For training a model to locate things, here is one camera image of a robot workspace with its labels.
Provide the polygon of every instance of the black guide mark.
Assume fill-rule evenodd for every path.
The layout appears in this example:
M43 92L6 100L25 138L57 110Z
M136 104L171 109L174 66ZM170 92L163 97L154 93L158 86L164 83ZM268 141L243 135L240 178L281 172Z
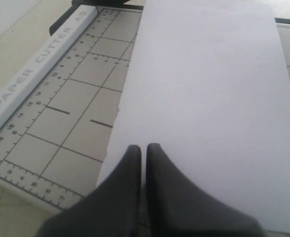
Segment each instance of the black guide mark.
M60 110L60 109L57 109L57 108L54 108L54 107L51 107L51 106L46 106L46 108L49 108L49 109L51 109L51 110L55 110L55 111L58 111L58 112L61 112L61 113L67 114L67 115L70 114L70 113L67 112L67 111L63 111L63 110Z
M97 124L105 126L105 127L113 128L113 126L111 126L111 125L108 125L108 124L103 123L103 122L98 122L98 121L95 121L95 120L92 120L92 119L90 120L90 122L94 122L94 123L97 123Z

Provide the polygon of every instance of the white ruler strip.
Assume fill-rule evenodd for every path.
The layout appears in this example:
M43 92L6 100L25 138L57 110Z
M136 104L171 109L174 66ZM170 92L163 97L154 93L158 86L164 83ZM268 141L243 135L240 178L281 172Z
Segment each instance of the white ruler strip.
M0 92L0 128L97 16L81 5Z

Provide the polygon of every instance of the white paper sheet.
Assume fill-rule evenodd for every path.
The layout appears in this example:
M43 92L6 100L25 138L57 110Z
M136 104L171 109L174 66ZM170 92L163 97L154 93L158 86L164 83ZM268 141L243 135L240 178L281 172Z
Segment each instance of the white paper sheet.
M147 0L99 183L157 142L195 184L290 233L290 82L271 10Z

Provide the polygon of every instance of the cutting mat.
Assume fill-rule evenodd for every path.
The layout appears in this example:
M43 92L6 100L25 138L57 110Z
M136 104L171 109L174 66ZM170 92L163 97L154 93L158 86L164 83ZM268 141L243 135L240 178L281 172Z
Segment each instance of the cutting mat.
M0 185L52 213L95 188L140 17L100 9L0 130ZM278 29L290 74L290 26Z

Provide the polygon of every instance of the printed number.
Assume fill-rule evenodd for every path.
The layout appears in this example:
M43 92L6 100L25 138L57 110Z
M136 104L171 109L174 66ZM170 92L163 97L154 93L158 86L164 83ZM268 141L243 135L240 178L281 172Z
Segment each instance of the printed number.
M12 128L14 128L14 124L10 124L10 125L7 127L8 130L12 130Z

